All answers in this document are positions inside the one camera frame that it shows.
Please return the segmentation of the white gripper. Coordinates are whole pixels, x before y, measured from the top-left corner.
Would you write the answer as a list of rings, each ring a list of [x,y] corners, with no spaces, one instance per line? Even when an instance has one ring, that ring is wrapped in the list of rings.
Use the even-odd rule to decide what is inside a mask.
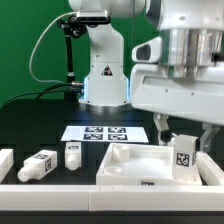
[[[199,68],[195,78],[172,78],[162,66],[136,64],[130,83],[132,106],[156,112],[153,120],[160,145],[171,141],[167,122],[170,115],[205,122],[200,150],[210,151],[212,140],[220,131],[219,125],[224,126],[224,63]]]

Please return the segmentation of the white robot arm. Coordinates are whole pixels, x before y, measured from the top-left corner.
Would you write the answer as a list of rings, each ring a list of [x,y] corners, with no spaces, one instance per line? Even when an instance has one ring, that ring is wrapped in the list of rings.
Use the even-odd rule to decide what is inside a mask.
[[[224,0],[68,0],[75,21],[92,24],[146,12],[159,35],[132,50],[135,66],[126,87],[123,38],[111,25],[90,26],[90,73],[85,106],[132,106],[154,114],[157,129],[168,116],[201,121],[201,149],[224,126]]]

